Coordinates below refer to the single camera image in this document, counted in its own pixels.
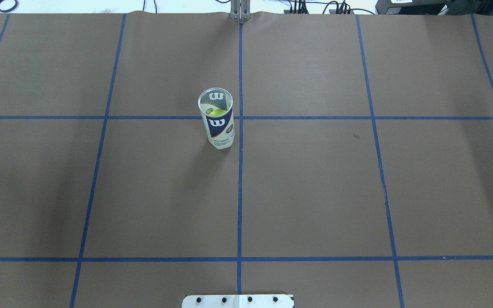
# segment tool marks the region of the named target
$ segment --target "tennis ball can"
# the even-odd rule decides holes
[[[210,88],[201,93],[197,105],[209,142],[218,150],[229,148],[235,137],[231,94],[222,88]]]

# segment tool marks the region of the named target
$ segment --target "blue label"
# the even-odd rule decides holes
[[[231,114],[233,108],[229,109],[229,112],[221,117],[211,117],[207,115],[207,122],[209,125],[209,131],[211,131],[211,137],[214,138],[220,135],[224,129],[229,125],[229,121],[231,120]]]

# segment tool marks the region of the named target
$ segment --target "black box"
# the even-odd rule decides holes
[[[399,15],[438,15],[444,8],[446,0],[378,0],[376,3],[376,12],[378,14],[399,14]]]

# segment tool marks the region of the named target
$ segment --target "horizontal blue line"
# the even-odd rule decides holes
[[[427,255],[397,257],[399,261],[493,260],[493,255]]]
[[[0,119],[105,119],[103,115],[0,115]],[[178,119],[198,120],[197,115],[109,115],[108,119]],[[433,117],[433,116],[402,116],[402,115],[378,115],[377,120],[493,120],[493,117]],[[277,115],[245,115],[245,120],[370,120],[370,116],[339,115],[339,116],[277,116]]]
[[[236,262],[236,257],[193,258],[83,258],[83,262]]]
[[[337,262],[393,261],[389,256],[373,257],[191,257],[191,258],[83,258],[83,262]],[[78,258],[0,257],[0,262],[77,262]],[[414,255],[397,257],[398,261],[493,260],[493,255]]]
[[[77,258],[0,257],[0,262],[77,262]]]

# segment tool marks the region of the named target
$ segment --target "can label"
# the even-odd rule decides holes
[[[231,94],[222,88],[211,88],[199,96],[197,104],[209,142],[219,150],[229,148],[235,137]]]

